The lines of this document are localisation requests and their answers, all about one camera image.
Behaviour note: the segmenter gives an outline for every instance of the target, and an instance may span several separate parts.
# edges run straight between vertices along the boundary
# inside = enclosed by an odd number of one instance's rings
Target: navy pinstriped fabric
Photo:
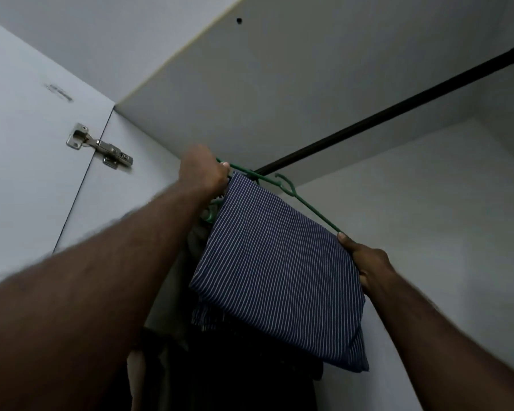
[[[234,174],[190,284],[200,297],[325,362],[368,370],[358,271],[336,236]]]

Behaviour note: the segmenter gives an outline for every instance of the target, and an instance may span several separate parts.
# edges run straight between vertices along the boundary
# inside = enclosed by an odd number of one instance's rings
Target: metal hinge
[[[103,163],[113,169],[118,167],[118,163],[126,167],[131,167],[133,164],[133,158],[122,152],[118,147],[104,142],[96,140],[89,135],[88,127],[80,123],[75,125],[67,140],[67,145],[80,150],[82,146],[93,147],[96,152],[103,155]]]

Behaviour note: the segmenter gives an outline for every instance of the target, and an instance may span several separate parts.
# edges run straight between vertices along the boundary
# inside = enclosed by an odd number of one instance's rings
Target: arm
[[[0,283],[0,409],[88,409],[100,399],[227,174],[195,147],[148,205]]]
[[[514,371],[449,322],[399,276],[386,253],[339,241],[389,332],[426,411],[514,410]]]

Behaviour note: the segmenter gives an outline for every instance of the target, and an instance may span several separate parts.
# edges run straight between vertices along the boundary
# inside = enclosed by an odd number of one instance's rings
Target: plastic hanger
[[[219,158],[217,158],[217,161],[219,163],[222,163],[223,161]],[[253,179],[256,179],[256,183],[259,184],[259,180],[262,180],[264,182],[270,183],[271,185],[274,185],[276,187],[280,187],[282,192],[286,193],[288,196],[294,197],[298,201],[300,201],[304,206],[308,207],[316,216],[318,216],[321,220],[323,220],[325,223],[327,223],[331,228],[333,228],[336,232],[341,232],[341,229],[337,228],[329,219],[327,219],[324,215],[322,215],[316,208],[314,208],[310,203],[308,203],[306,200],[304,200],[301,196],[298,195],[297,191],[295,190],[295,186],[293,185],[292,181],[285,177],[284,175],[280,173],[275,173],[275,178],[280,178],[281,180],[285,181],[289,185],[289,189],[282,184],[281,181],[276,181],[273,179],[269,179],[265,176],[262,176],[256,172],[253,172],[249,169],[246,169],[244,167],[241,167],[236,164],[230,164],[230,166],[234,170],[238,170],[239,172],[245,173],[249,176],[251,176]],[[210,206],[208,207],[208,215],[204,220],[206,220],[209,223],[213,223],[215,221],[215,218],[217,216],[217,213],[219,212],[219,209],[222,204],[222,199],[215,199],[210,203]]]

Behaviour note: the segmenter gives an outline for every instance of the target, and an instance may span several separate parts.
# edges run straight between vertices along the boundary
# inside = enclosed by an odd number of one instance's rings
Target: closet rod
[[[331,147],[338,142],[344,141],[350,137],[354,137],[360,132],[369,130],[376,125],[382,124],[388,120],[391,120],[392,118],[400,116],[401,114],[413,110],[427,102],[433,101],[436,98],[444,96],[445,94],[449,94],[456,89],[462,88],[469,83],[472,83],[487,75],[491,75],[492,73],[513,64],[514,48],[510,49],[506,53],[503,53],[502,55],[488,60],[487,62],[483,62],[481,65],[478,65],[472,69],[467,70],[466,72],[454,76],[445,82],[441,82],[440,84],[433,86],[430,89],[407,98],[406,100],[392,105],[385,110],[377,112],[377,114],[367,117],[357,122],[356,124],[352,124],[346,128],[343,128],[341,131],[337,131],[335,134],[331,134],[330,136],[322,138],[321,140],[303,147],[300,150],[294,151],[293,153],[288,154],[287,156],[282,157],[275,162],[257,169],[256,172],[263,176],[276,172],[290,164],[302,160],[303,158],[325,150],[326,148]]]

